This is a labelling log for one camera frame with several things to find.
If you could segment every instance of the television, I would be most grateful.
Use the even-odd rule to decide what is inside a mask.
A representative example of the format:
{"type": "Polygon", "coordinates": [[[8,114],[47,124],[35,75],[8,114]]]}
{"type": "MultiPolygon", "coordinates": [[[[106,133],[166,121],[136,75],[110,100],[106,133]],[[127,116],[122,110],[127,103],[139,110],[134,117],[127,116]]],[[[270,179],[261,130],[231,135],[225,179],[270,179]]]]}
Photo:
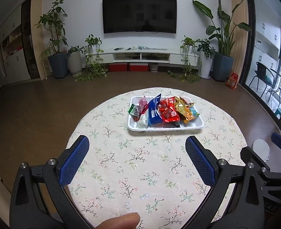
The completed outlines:
{"type": "Polygon", "coordinates": [[[177,0],[102,0],[103,32],[177,33],[177,0]]]}

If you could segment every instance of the red gift bag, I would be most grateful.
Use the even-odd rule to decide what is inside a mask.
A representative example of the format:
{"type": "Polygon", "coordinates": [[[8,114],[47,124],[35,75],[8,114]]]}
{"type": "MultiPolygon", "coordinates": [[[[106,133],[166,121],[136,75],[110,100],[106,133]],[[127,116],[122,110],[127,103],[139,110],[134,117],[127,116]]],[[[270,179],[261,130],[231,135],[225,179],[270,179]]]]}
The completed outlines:
{"type": "Polygon", "coordinates": [[[232,73],[230,78],[226,81],[226,85],[230,87],[231,89],[237,88],[237,82],[238,82],[238,75],[236,73],[232,73]]]}

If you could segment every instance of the floral tablecloth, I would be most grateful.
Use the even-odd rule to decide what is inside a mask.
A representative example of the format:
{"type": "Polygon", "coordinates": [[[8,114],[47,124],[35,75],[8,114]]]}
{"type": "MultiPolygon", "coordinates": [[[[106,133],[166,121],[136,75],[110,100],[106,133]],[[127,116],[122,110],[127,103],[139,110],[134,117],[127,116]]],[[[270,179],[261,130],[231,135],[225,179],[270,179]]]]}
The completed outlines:
{"type": "MultiPolygon", "coordinates": [[[[210,189],[185,151],[185,140],[190,135],[195,135],[217,158],[244,165],[239,154],[246,142],[234,119],[212,103],[176,89],[142,89],[113,97],[82,118],[67,148],[79,135],[89,138],[90,149],[69,189],[77,208],[93,226],[111,217],[138,212],[138,229],[181,228],[210,189]],[[130,98],[160,93],[191,98],[204,128],[128,130],[130,98]]],[[[232,191],[233,185],[214,219],[222,216],[232,191]]]]}

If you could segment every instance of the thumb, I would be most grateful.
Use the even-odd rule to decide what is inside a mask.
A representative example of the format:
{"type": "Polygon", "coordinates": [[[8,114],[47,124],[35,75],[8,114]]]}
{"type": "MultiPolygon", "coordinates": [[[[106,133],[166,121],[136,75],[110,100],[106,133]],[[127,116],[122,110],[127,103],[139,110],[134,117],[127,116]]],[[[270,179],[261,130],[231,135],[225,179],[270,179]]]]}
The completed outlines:
{"type": "Polygon", "coordinates": [[[95,229],[135,229],[140,221],[138,213],[127,213],[103,221],[95,229]]]}

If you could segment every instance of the blue snack bag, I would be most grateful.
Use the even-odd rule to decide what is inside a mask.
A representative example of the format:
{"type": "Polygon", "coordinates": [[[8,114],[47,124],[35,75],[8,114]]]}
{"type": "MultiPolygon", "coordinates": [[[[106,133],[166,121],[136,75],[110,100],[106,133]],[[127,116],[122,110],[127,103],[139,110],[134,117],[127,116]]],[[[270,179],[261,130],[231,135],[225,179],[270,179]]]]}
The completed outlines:
{"type": "Polygon", "coordinates": [[[158,113],[158,105],[161,100],[161,94],[157,97],[153,98],[148,103],[148,112],[149,112],[149,120],[148,125],[154,125],[158,123],[162,123],[163,119],[161,118],[160,114],[158,113]]]}

